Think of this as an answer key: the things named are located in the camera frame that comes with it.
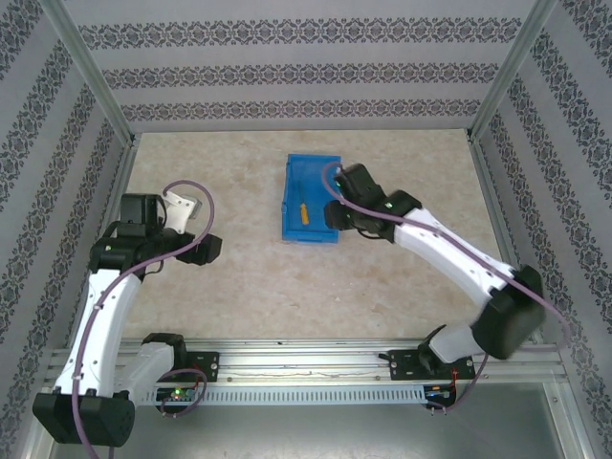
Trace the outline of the blue plastic bin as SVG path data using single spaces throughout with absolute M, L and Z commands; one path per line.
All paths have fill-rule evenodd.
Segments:
M 286 242 L 336 244 L 339 232 L 325 224 L 324 208 L 333 196 L 323 185 L 321 171 L 329 163 L 340 163 L 341 156 L 290 153 L 285 166 L 285 185 L 281 205 L 281 237 Z M 298 183 L 303 183 L 310 225 L 300 219 Z

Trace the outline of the aluminium frame post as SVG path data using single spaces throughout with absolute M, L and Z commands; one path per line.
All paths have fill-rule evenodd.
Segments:
M 508 51 L 499 71 L 493 79 L 491 88 L 482 100 L 473 122 L 467 129 L 467 139 L 469 143 L 475 143 L 482 137 L 484 130 L 492 119 L 501 100 L 504 98 L 506 91 L 510 87 L 516 73 L 546 24 L 557 2 L 558 0 L 534 1 L 533 7 L 518 31 L 512 47 Z
M 65 6 L 64 0 L 38 0 L 80 74 L 90 87 L 105 117 L 110 121 L 123 146 L 130 145 L 135 134 L 114 97 L 92 52 Z

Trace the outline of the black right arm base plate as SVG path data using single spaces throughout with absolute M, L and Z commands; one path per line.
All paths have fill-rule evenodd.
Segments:
M 450 381 L 455 377 L 459 381 L 469 381 L 475 376 L 474 363 L 471 358 L 462 358 L 453 363 L 436 363 L 429 371 L 420 362 L 419 353 L 414 349 L 389 350 L 386 356 L 392 381 Z

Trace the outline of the circuit board with green light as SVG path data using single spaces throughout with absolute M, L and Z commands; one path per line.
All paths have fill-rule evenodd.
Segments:
M 159 388 L 157 390 L 156 401 L 158 403 L 193 403 L 200 396 L 201 390 L 198 388 Z

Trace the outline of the yellow handled screwdriver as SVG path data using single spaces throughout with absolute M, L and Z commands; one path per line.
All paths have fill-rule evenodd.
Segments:
M 303 183 L 299 182 L 297 187 L 298 187 L 298 193 L 299 193 L 299 198 L 300 198 L 300 207 L 299 208 L 300 208 L 301 224 L 303 226 L 309 226 L 310 225 L 310 216 L 309 216 L 309 211 L 308 211 L 308 207 L 307 207 L 307 203 L 306 203 L 306 199 L 305 199 Z

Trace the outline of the aluminium side rail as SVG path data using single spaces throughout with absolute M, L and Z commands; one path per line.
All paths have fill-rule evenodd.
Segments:
M 496 157 L 490 161 L 477 140 L 470 148 L 502 259 L 515 266 L 525 264 L 529 258 L 524 251 L 525 228 L 509 180 L 501 172 L 501 162 Z
M 116 180 L 108 202 L 105 220 L 106 225 L 117 220 L 120 215 L 120 198 L 128 187 L 141 138 L 141 134 L 136 134 L 131 143 L 124 148 Z

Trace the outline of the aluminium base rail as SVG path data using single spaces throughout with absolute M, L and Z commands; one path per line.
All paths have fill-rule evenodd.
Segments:
M 379 357 L 412 349 L 416 339 L 187 339 L 189 351 L 217 352 L 219 385 L 302 386 L 392 384 L 390 364 Z M 480 383 L 566 383 L 554 345 L 527 345 L 505 360 L 472 358 Z

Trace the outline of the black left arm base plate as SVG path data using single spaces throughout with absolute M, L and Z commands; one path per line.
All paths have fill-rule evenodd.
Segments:
M 188 351 L 187 366 L 205 373 L 209 383 L 216 383 L 219 372 L 220 354 L 209 351 Z

